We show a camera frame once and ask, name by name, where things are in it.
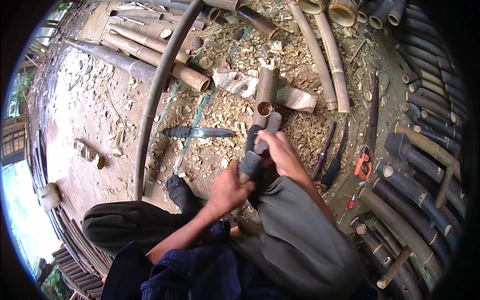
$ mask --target rock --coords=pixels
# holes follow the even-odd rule
[[[204,40],[201,37],[194,37],[192,40],[192,48],[198,49],[204,45]]]

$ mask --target leg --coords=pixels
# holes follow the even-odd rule
[[[286,177],[259,197],[264,232],[232,237],[238,254],[279,286],[317,299],[346,299],[362,280],[353,244]]]
[[[131,241],[147,253],[198,212],[198,199],[177,175],[167,181],[167,191],[182,214],[171,214],[142,201],[98,204],[84,215],[82,231],[95,247],[115,256]]]

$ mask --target foot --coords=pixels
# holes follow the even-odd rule
[[[186,212],[196,214],[200,210],[198,197],[193,194],[185,180],[178,175],[174,174],[167,179],[167,192],[170,199],[180,208],[183,214]]]

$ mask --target knife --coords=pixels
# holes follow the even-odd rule
[[[175,136],[178,138],[187,137],[235,137],[235,131],[223,128],[192,128],[188,126],[179,126],[166,128],[162,131],[165,136]]]

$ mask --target curved bamboo pole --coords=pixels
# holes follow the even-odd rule
[[[338,111],[350,111],[347,81],[345,80],[342,59],[340,58],[332,29],[324,12],[314,15],[314,18],[317,22],[318,30],[320,30],[320,34],[322,35],[322,42],[327,53],[328,64],[330,65],[330,72],[332,73],[333,84],[335,86]]]
[[[296,2],[290,1],[288,3],[288,8],[290,8],[293,17],[295,18],[300,27],[301,33],[307,41],[308,49],[310,50],[310,53],[313,57],[313,61],[315,62],[315,66],[318,71],[318,76],[320,77],[322,87],[324,88],[327,109],[330,110],[338,108],[335,90],[333,89],[332,78],[330,77],[330,73],[328,72],[328,67],[325,62],[322,50],[320,49],[317,39],[313,35],[312,29],[310,28],[310,24],[305,19],[303,12],[301,11],[300,7],[297,5]],[[342,110],[339,109],[338,112],[350,112],[350,105],[348,106],[348,109],[342,108]]]

